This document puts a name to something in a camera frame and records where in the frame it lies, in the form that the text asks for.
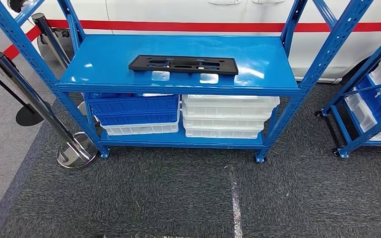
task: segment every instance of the blue shelf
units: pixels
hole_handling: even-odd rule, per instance
[[[176,133],[109,136],[103,130],[100,143],[108,146],[186,147],[214,149],[260,149],[263,147],[262,132],[257,139],[193,138],[185,136],[182,115]]]
[[[137,55],[235,58],[237,76],[128,69]],[[295,96],[279,37],[87,35],[57,86],[63,91]]]

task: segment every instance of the shelf foot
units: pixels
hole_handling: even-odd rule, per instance
[[[108,151],[107,153],[101,153],[100,158],[104,158],[104,159],[108,158],[110,153],[110,148],[108,148],[107,151]]]
[[[254,156],[254,160],[256,163],[263,164],[266,161],[265,157],[258,156],[258,153]]]
[[[343,158],[343,159],[348,158],[348,154],[346,154],[346,153],[341,153],[341,152],[340,152],[340,148],[333,148],[333,149],[332,149],[332,154],[333,154],[335,157],[341,157],[341,158]]]
[[[315,112],[317,118],[327,117],[328,115],[323,109]]]

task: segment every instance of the red stripe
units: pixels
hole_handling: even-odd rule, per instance
[[[48,20],[49,25],[68,28],[66,20]],[[284,23],[190,23],[146,21],[90,21],[82,20],[84,29],[126,31],[185,31],[185,32],[281,32]],[[381,22],[362,22],[354,32],[381,31]],[[326,23],[299,23],[296,32],[329,32]]]
[[[39,27],[34,26],[29,32],[27,32],[26,36],[30,41],[33,41],[40,35],[40,33]],[[19,51],[15,45],[11,45],[3,53],[12,60],[19,54]]]

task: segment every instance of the shelf upright post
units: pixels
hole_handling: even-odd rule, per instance
[[[302,82],[300,82],[300,93],[288,102],[276,124],[271,128],[271,133],[265,138],[264,148],[256,153],[257,162],[262,163],[264,161],[265,156],[271,149],[272,145],[281,135],[282,131],[297,112],[303,101],[307,98],[308,94],[312,91],[313,86],[317,83],[319,77],[335,57],[342,44],[348,38],[372,2],[373,0],[351,0],[348,3],[341,17],[331,29],[331,33],[325,40],[325,43],[314,59],[311,67],[306,72]]]
[[[79,22],[78,16],[76,15],[71,2],[69,0],[58,0],[58,3],[62,9],[63,14],[65,15],[66,20],[68,21],[74,51],[76,51],[77,47],[79,47],[85,38],[84,29]]]
[[[100,142],[100,137],[96,131],[88,123],[87,119],[77,109],[74,101],[69,97],[68,93],[63,92],[56,86],[58,82],[55,75],[50,70],[49,66],[45,63],[43,58],[39,55],[36,49],[31,44],[30,40],[19,27],[18,23],[5,9],[0,1],[0,28],[17,47],[20,53],[24,56],[30,66],[36,71],[39,77],[46,83],[51,92],[57,97],[62,105],[67,109],[69,114],[75,119],[78,126],[88,136],[88,138],[95,144],[97,149],[101,152],[102,157],[107,158],[109,149]]]
[[[294,0],[293,7],[288,15],[283,31],[281,32],[280,38],[287,57],[290,55],[290,47],[293,40],[294,29],[296,28],[297,23],[299,23],[300,16],[305,9],[307,1],[308,0]]]

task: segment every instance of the blue storage rack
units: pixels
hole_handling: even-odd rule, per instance
[[[69,23],[76,53],[60,80],[56,79],[19,27],[43,0],[34,0],[15,20],[0,1],[0,28],[97,146],[102,157],[109,155],[107,146],[233,148],[258,149],[256,160],[263,162],[373,0],[351,0],[338,20],[323,0],[313,0],[331,32],[303,81],[297,84],[288,55],[294,29],[307,1],[294,1],[280,36],[246,37],[85,35],[70,1],[58,0]],[[196,73],[170,73],[168,78],[153,77],[151,71],[128,70],[127,65],[137,55],[234,58],[239,75],[219,75],[212,80],[206,80],[206,77]],[[100,137],[95,131],[92,118],[87,120],[82,116],[68,92],[258,95],[287,96],[292,99],[279,117],[278,109],[274,109],[268,134],[264,138],[260,133],[256,140],[187,138],[181,123],[178,133],[108,136],[104,132]]]
[[[336,119],[337,125],[342,132],[346,145],[340,148],[334,148],[333,153],[335,156],[341,158],[348,158],[348,153],[359,148],[360,146],[381,146],[381,141],[370,140],[375,135],[381,132],[381,94],[375,98],[377,92],[381,89],[381,84],[375,85],[368,74],[381,60],[381,46],[367,59],[363,66],[351,77],[337,95],[325,105],[325,107],[317,113],[317,116],[328,116],[332,113]],[[361,97],[365,100],[372,113],[374,114],[377,124],[370,128],[368,131],[363,132],[360,128],[353,112],[348,108],[344,98],[351,95],[360,93]],[[348,115],[350,116],[359,136],[352,139],[344,125],[344,122],[339,114],[337,106],[343,104]]]

